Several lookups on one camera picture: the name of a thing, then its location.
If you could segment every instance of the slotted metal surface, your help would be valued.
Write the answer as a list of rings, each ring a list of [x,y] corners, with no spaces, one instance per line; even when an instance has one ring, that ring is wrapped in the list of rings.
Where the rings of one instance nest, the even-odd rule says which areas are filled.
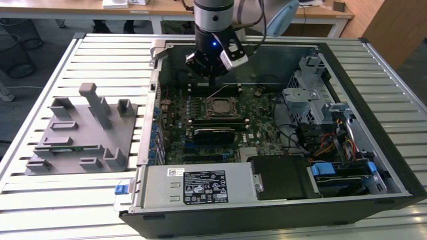
[[[89,34],[74,39],[53,78],[29,115],[23,128],[0,163],[0,239],[143,239],[119,219],[130,196],[114,195],[121,181],[137,175],[139,139],[143,134],[146,101],[153,70],[154,39],[193,39],[189,36]],[[427,185],[426,108],[393,75],[370,46],[357,39],[281,38],[269,41],[326,42],[372,107],[392,140]],[[26,176],[26,164],[49,126],[54,97],[70,97],[85,104],[79,86],[98,85],[97,93],[110,103],[131,99],[138,104],[138,119],[129,169],[119,173]],[[342,101],[344,94],[333,80]],[[186,239],[425,239],[427,201],[405,209],[382,212],[356,224],[275,231],[247,232]]]

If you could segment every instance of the motherboard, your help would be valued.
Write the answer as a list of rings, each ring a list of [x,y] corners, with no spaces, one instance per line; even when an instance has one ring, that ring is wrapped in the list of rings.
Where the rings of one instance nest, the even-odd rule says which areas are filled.
[[[273,121],[277,92],[239,84],[163,89],[167,165],[239,163],[285,154]]]

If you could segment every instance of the black mesh bin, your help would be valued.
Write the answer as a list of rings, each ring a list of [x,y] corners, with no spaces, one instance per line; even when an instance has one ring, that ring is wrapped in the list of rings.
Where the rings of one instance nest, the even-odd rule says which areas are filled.
[[[21,45],[21,37],[14,34],[0,34],[0,69],[14,79],[29,76],[37,70],[37,65]]]
[[[0,25],[9,34],[19,36],[21,44],[27,50],[37,49],[43,45],[43,40],[31,19],[2,18]]]

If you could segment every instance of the psu label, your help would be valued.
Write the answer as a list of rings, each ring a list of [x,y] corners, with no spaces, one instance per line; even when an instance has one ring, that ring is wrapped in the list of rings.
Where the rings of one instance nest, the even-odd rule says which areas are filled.
[[[185,172],[183,191],[186,205],[229,203],[226,171]]]

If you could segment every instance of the green circuit board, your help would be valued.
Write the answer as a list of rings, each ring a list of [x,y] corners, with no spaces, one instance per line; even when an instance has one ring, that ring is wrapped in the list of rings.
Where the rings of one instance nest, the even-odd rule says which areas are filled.
[[[274,127],[271,112],[274,98],[278,93],[263,93],[263,88],[257,86],[242,86],[242,93],[234,97],[191,97],[187,89],[170,88],[170,102],[163,109],[166,143],[166,164],[198,164],[213,163],[210,160],[186,161],[189,156],[223,155],[225,163],[246,162],[249,156],[283,155],[285,149],[281,136]],[[234,143],[229,145],[195,146],[193,129],[186,123],[190,119],[209,120],[213,116],[207,114],[211,103],[222,109],[225,99],[235,104],[233,118],[249,119],[246,131],[237,131]],[[217,117],[229,116],[214,112]]]

